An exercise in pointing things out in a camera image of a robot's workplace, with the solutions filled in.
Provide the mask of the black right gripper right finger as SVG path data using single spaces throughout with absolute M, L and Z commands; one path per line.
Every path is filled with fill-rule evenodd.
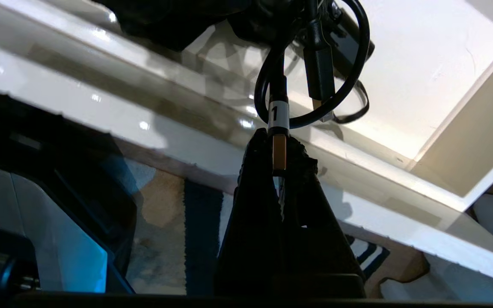
M 292 294 L 364 298 L 364 274 L 317 178 L 318 161 L 291 137 L 286 163 L 282 227 Z

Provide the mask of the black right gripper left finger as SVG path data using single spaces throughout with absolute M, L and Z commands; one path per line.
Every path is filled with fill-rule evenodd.
M 246 147 L 214 275 L 221 297 L 269 297 L 282 272 L 281 216 L 265 128 Z

